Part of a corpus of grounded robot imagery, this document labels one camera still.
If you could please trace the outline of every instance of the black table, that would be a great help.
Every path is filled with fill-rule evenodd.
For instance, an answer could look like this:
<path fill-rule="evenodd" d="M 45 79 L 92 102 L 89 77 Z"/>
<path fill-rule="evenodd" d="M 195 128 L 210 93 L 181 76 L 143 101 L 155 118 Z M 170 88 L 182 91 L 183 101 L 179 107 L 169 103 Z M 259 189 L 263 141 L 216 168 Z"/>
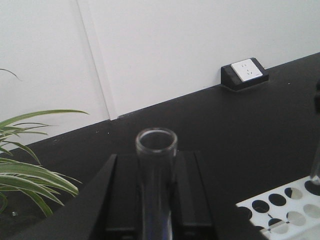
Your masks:
<path fill-rule="evenodd" d="M 220 189 L 209 192 L 208 198 L 217 211 L 215 221 L 221 239 L 250 239 L 252 236 L 246 238 L 246 234 L 251 229 L 236 235 L 233 229 L 237 227 L 230 223 L 237 222 L 222 217 L 233 214 L 224 213 L 224 203 L 234 205 L 307 176 L 320 136 L 314 107 L 320 53 L 268 72 L 268 82 L 240 92 L 213 86 L 30 147 L 46 168 L 82 181 L 81 193 L 111 154 L 135 152 L 134 139 L 139 131 L 148 127 L 171 129 L 178 136 L 180 151 L 201 151 L 207 187 Z M 19 150 L 15 154 L 21 160 L 26 157 Z M 70 200 L 64 195 L 62 199 Z M 22 236 L 28 234 L 13 239 L 28 239 Z"/>

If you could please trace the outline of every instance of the green leaf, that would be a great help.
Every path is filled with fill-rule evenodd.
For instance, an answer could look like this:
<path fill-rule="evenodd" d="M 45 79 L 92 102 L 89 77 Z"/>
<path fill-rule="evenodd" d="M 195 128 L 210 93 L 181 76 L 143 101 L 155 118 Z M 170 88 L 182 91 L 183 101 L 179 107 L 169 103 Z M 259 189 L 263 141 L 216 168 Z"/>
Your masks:
<path fill-rule="evenodd" d="M 46 115 L 46 114 L 60 114 L 60 113 L 83 113 L 83 114 L 87 114 L 84 111 L 72 110 L 72 109 L 55 109 L 55 110 L 35 111 L 35 112 L 22 114 L 22 115 L 15 116 L 15 117 L 9 118 L 7 120 L 1 121 L 0 122 L 0 128 L 2 128 L 4 126 L 7 126 L 9 124 L 13 124 L 13 123 L 15 123 L 17 121 L 20 121 L 20 120 L 33 118 L 35 116 Z"/>
<path fill-rule="evenodd" d="M 8 151 L 7 149 L 4 149 L 4 148 L 1 147 L 1 146 L 0 146 L 0 151 L 4 152 L 4 153 L 6 153 L 6 154 L 8 154 L 8 155 L 10 155 L 10 156 L 13 156 L 13 154 L 12 154 L 10 151 Z"/>
<path fill-rule="evenodd" d="M 28 154 L 30 154 L 39 164 L 40 161 L 38 159 L 38 157 L 36 156 L 36 154 L 27 146 L 21 144 L 20 142 L 16 142 L 16 141 L 3 141 L 4 143 L 8 143 L 8 144 L 13 144 L 16 145 L 18 148 L 25 150 Z"/>
<path fill-rule="evenodd" d="M 12 186 L 0 186 L 0 192 L 16 192 L 16 191 L 20 191 L 20 190 Z"/>
<path fill-rule="evenodd" d="M 29 190 L 34 193 L 41 194 L 48 199 L 55 201 L 60 205 L 64 205 L 56 196 L 54 196 L 51 192 L 43 188 L 41 185 L 35 184 L 32 181 L 27 179 L 23 179 L 16 176 L 9 175 L 0 175 L 0 185 L 15 187 L 23 190 Z"/>
<path fill-rule="evenodd" d="M 46 217 L 51 216 L 53 214 L 51 208 L 46 204 L 46 202 L 43 200 L 41 196 L 39 196 L 33 191 L 25 189 L 20 189 L 20 191 L 29 196 L 40 207 L 40 209 Z"/>
<path fill-rule="evenodd" d="M 34 124 L 34 125 L 41 125 L 41 126 L 36 126 L 35 128 L 41 128 L 41 127 L 49 127 L 51 125 L 48 125 L 48 124 L 44 124 L 44 123 L 39 123 L 39 122 L 22 122 L 22 123 L 17 123 L 17 124 L 14 124 L 13 126 L 19 126 L 19 125 L 25 125 L 25 124 Z"/>
<path fill-rule="evenodd" d="M 43 168 L 28 163 L 3 163 L 0 164 L 1 172 L 4 174 L 21 174 L 42 180 L 37 184 L 55 187 L 75 196 L 79 193 L 78 188 L 63 177 Z"/>
<path fill-rule="evenodd" d="M 4 195 L 1 192 L 0 192 L 0 199 L 2 199 L 2 206 L 0 208 L 0 214 L 1 214 L 6 209 L 6 207 L 8 205 L 8 199 L 7 199 L 6 195 Z"/>
<path fill-rule="evenodd" d="M 0 164 L 1 163 L 19 163 L 19 161 L 12 160 L 12 159 L 9 159 L 9 158 L 0 157 Z"/>

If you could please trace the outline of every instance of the electrical outlet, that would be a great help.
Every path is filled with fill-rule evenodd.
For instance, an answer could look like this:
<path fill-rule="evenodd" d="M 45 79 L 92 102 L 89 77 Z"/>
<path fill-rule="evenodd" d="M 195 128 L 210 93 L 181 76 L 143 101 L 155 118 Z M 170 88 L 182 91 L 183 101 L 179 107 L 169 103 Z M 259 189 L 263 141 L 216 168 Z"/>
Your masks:
<path fill-rule="evenodd" d="M 263 75 L 251 59 L 232 63 L 231 67 L 242 82 L 246 82 Z"/>

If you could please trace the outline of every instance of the rack hole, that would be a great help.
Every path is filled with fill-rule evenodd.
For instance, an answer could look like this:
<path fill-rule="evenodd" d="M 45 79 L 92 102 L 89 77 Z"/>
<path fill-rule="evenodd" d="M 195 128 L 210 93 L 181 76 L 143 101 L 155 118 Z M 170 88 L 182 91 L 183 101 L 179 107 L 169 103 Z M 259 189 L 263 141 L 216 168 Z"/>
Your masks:
<path fill-rule="evenodd" d="M 276 206 L 283 206 L 287 202 L 287 200 L 283 196 L 277 193 L 270 194 L 269 201 Z"/>
<path fill-rule="evenodd" d="M 313 204 L 307 204 L 303 206 L 303 211 L 305 214 L 307 214 L 309 217 L 318 219 L 320 218 L 320 208 Z"/>
<path fill-rule="evenodd" d="M 289 226 L 281 219 L 272 218 L 269 220 L 268 225 L 270 231 L 277 234 L 285 234 L 289 230 Z"/>
<path fill-rule="evenodd" d="M 303 226 L 306 223 L 306 218 L 301 213 L 297 211 L 290 211 L 286 214 L 286 219 L 289 223 L 296 226 Z"/>
<path fill-rule="evenodd" d="M 270 209 L 268 203 L 266 203 L 265 201 L 262 201 L 262 200 L 253 201 L 252 207 L 256 212 L 262 213 L 262 214 L 268 212 Z"/>
<path fill-rule="evenodd" d="M 241 215 L 245 216 L 248 220 L 250 220 L 252 218 L 252 211 L 245 207 L 245 206 L 240 206 L 238 207 L 238 210 L 240 212 Z"/>
<path fill-rule="evenodd" d="M 320 196 L 320 185 L 315 185 L 312 181 L 306 181 L 304 187 L 309 193 Z"/>
<path fill-rule="evenodd" d="M 302 198 L 302 192 L 299 189 L 296 189 L 294 187 L 287 187 L 284 190 L 284 193 L 291 199 L 298 200 Z"/>

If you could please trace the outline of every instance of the striped leaf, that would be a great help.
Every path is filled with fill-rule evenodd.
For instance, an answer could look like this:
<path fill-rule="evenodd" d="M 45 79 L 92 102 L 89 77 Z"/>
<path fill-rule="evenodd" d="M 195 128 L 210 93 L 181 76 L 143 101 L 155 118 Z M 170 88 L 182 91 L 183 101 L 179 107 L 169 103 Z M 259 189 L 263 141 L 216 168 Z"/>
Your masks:
<path fill-rule="evenodd" d="M 55 201 L 60 205 L 64 205 L 57 197 L 55 197 L 51 192 L 43 188 L 41 185 L 35 184 L 32 181 L 23 179 L 16 176 L 0 175 L 0 185 L 19 188 L 22 190 L 29 190 L 34 193 L 41 194 L 48 199 Z"/>
<path fill-rule="evenodd" d="M 38 178 L 43 182 L 39 184 L 59 188 L 75 196 L 79 193 L 78 188 L 63 177 L 43 168 L 28 163 L 3 163 L 0 165 L 4 174 L 21 174 L 33 178 Z"/>
<path fill-rule="evenodd" d="M 33 118 L 35 116 L 47 115 L 47 114 L 60 114 L 60 113 L 83 113 L 83 114 L 87 114 L 84 111 L 71 110 L 71 109 L 56 109 L 56 110 L 35 111 L 35 112 L 22 114 L 22 115 L 15 116 L 15 117 L 9 118 L 7 120 L 1 121 L 0 122 L 0 128 L 5 127 L 5 126 L 7 126 L 9 124 L 13 124 L 13 123 L 15 123 L 17 121 L 20 121 L 20 120 Z"/>
<path fill-rule="evenodd" d="M 25 189 L 20 189 L 21 192 L 29 196 L 42 210 L 44 215 L 46 217 L 49 217 L 53 214 L 51 208 L 46 204 L 46 202 L 43 200 L 41 196 L 39 196 L 37 193 L 30 191 L 30 190 L 25 190 Z"/>

